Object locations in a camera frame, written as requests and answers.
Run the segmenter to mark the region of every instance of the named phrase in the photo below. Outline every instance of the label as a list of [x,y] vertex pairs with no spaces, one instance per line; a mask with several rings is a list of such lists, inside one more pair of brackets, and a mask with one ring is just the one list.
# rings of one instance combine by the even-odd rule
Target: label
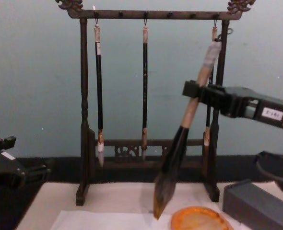
[[270,109],[270,108],[264,108],[262,112],[262,116],[268,117],[270,119],[274,119],[277,121],[281,121],[283,118],[283,112],[279,110]]
[[7,157],[9,160],[14,160],[15,158],[7,152],[1,153],[4,157]]
[[97,42],[97,55],[101,55],[101,43]]

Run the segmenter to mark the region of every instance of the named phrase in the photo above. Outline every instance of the white table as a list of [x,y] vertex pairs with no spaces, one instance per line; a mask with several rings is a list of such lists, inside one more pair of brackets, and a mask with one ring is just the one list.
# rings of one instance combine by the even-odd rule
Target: white table
[[[220,183],[220,201],[210,201],[203,184],[177,184],[173,199],[164,210],[173,214],[187,206],[203,206],[222,213],[224,187]],[[255,183],[260,188],[283,200],[283,192],[274,183]],[[153,210],[154,184],[110,183],[90,185],[84,206],[75,205],[78,184],[44,184],[17,230],[49,230],[60,211],[84,210],[97,213],[151,213]],[[227,220],[232,219],[224,214]]]

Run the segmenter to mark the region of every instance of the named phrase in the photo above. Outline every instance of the gray box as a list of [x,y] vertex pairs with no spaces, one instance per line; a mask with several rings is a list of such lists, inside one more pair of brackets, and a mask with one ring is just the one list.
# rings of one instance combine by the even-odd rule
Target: gray box
[[283,230],[283,201],[250,180],[224,188],[223,212],[253,230]]

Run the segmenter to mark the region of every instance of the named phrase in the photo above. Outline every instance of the light blue wall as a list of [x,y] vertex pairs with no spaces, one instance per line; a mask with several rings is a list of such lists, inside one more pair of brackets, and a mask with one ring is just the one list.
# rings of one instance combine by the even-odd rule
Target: light blue wall
[[[227,0],[86,0],[85,9],[225,11]],[[140,138],[143,21],[99,20],[105,138]],[[97,133],[94,21],[88,23],[89,124]],[[173,138],[211,39],[212,21],[148,21],[148,138]],[[224,85],[283,99],[283,0],[257,0],[228,38]],[[201,138],[200,105],[189,138]],[[220,116],[218,154],[283,153],[283,130]],[[79,156],[80,26],[53,0],[0,0],[0,137],[16,157]],[[200,154],[194,148],[190,154]]]

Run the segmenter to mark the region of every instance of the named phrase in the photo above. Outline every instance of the orange dish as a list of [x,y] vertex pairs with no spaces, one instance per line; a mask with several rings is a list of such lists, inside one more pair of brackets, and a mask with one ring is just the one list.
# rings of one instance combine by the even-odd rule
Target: orange dish
[[219,213],[206,207],[187,207],[174,213],[171,230],[234,230]]

